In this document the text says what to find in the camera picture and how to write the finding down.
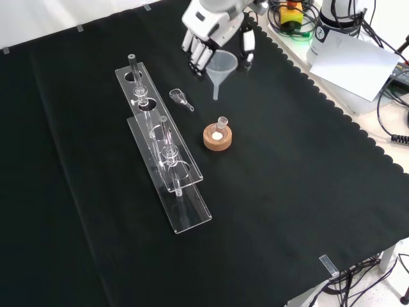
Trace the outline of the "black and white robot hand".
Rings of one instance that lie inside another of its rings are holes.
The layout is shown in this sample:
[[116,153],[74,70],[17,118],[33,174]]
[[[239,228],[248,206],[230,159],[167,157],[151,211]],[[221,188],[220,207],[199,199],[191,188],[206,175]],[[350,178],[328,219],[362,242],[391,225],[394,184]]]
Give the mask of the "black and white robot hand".
[[181,49],[189,58],[189,68],[202,80],[215,52],[240,34],[239,69],[248,71],[254,60],[255,34],[246,7],[254,1],[191,1],[181,21],[187,28]]

